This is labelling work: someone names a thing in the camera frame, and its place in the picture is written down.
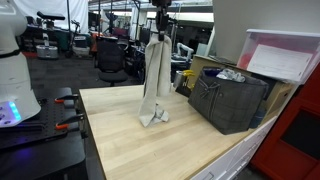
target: black table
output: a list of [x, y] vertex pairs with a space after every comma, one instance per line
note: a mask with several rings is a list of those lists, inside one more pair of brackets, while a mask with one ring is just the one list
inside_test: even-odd
[[[37, 97], [71, 94], [70, 88], [37, 92]], [[80, 131], [48, 142], [9, 149], [0, 154], [0, 179], [87, 179], [84, 143]]]

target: wooden countertop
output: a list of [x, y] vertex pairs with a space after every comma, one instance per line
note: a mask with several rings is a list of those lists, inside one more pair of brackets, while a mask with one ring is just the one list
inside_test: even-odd
[[173, 92], [159, 98], [170, 120], [144, 128], [143, 86], [80, 90], [105, 175], [112, 179], [187, 179], [253, 130], [223, 135]]

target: hanging towel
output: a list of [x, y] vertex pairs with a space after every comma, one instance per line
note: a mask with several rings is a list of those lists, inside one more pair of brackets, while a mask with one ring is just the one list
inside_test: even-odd
[[171, 91], [171, 47], [168, 36], [165, 36], [164, 41], [159, 41], [157, 34], [152, 35], [146, 47], [144, 97], [139, 110], [144, 127], [169, 120], [169, 114], [157, 104], [156, 97], [166, 96]]

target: floor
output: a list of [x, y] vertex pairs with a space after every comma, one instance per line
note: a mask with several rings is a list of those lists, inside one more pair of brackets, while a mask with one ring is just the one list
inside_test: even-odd
[[[79, 89], [102, 88], [109, 83], [97, 81], [98, 69], [95, 69], [90, 58], [65, 59], [44, 61], [27, 58], [31, 86], [33, 89], [53, 89], [71, 87], [74, 93]], [[140, 84], [136, 77], [130, 76], [128, 81], [116, 86], [130, 86]], [[237, 180], [266, 180], [267, 178], [250, 167], [246, 167], [235, 179]]]

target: ceiling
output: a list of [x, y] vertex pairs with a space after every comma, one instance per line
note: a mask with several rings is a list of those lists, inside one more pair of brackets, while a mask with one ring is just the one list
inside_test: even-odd
[[[141, 2], [141, 9], [145, 11], [155, 12], [157, 9], [149, 3], [149, 0], [139, 0]], [[99, 0], [89, 1], [89, 10], [97, 11]], [[168, 12], [178, 12], [181, 5], [180, 12], [198, 12], [209, 13], [213, 12], [212, 0], [172, 0], [172, 5], [168, 8]], [[101, 9], [111, 9], [111, 0], [101, 0]], [[113, 0], [113, 11], [131, 11], [134, 7], [132, 0]]]

